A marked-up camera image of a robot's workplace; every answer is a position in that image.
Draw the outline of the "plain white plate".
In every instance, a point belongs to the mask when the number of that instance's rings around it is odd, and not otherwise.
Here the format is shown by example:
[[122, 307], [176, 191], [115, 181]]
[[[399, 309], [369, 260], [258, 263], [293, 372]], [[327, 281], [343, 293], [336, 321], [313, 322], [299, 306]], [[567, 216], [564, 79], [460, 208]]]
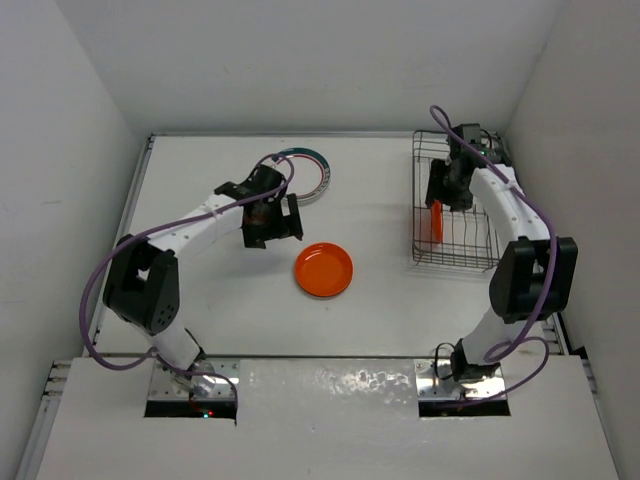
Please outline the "plain white plate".
[[299, 205], [314, 203], [329, 187], [331, 167], [327, 159], [315, 150], [304, 147], [282, 150], [276, 165], [286, 178], [293, 175], [287, 193], [295, 194]]

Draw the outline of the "orange plastic plate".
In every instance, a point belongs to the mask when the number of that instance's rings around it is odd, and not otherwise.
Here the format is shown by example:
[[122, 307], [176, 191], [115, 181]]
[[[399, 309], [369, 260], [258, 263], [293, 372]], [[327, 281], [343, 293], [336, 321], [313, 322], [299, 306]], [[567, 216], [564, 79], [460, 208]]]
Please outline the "orange plastic plate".
[[304, 248], [294, 263], [294, 277], [307, 294], [329, 298], [346, 290], [354, 275], [351, 256], [341, 246], [319, 242]]
[[444, 239], [443, 211], [440, 201], [435, 200], [430, 207], [430, 240], [442, 244]]

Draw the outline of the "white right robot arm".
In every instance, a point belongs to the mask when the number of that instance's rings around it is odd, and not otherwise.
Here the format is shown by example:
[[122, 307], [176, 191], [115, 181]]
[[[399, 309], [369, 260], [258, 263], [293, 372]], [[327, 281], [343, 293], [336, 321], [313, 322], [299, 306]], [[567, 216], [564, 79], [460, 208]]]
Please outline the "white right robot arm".
[[524, 194], [511, 163], [483, 143], [479, 125], [446, 131], [449, 154], [430, 164], [425, 205], [467, 212], [480, 203], [502, 251], [489, 283], [490, 307], [450, 356], [452, 379], [474, 382], [491, 376], [500, 360], [530, 341], [535, 323], [567, 306], [578, 246], [556, 235]]

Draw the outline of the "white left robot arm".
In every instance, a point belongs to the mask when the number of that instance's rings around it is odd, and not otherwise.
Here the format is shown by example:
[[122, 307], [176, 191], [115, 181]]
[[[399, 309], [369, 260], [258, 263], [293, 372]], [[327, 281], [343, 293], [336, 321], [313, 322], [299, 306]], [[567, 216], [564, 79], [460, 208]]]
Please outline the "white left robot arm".
[[276, 161], [265, 158], [241, 183], [225, 182], [179, 220], [123, 237], [111, 254], [103, 303], [141, 331], [153, 352], [178, 375], [192, 378], [202, 347], [183, 326], [180, 266], [223, 236], [241, 232], [247, 248], [303, 237], [298, 202]]

